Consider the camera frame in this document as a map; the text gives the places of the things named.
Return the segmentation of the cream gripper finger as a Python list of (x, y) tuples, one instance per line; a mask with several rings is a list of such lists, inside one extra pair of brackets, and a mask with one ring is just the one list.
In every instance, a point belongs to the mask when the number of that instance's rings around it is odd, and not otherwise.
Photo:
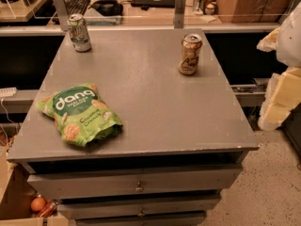
[(259, 127), (263, 131), (277, 129), (300, 103), (301, 69), (288, 68), (282, 74), (273, 73), (261, 105)]
[(257, 49), (264, 52), (271, 52), (276, 49), (277, 35), (279, 28), (274, 29), (257, 44)]

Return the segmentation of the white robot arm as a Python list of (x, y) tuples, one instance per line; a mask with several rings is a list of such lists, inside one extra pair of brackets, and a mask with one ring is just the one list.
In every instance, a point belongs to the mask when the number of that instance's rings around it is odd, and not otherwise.
[(257, 45), (264, 52), (276, 52), (277, 61), (287, 66), (282, 74), (273, 73), (261, 105), (259, 127), (277, 129), (301, 103), (301, 3)]

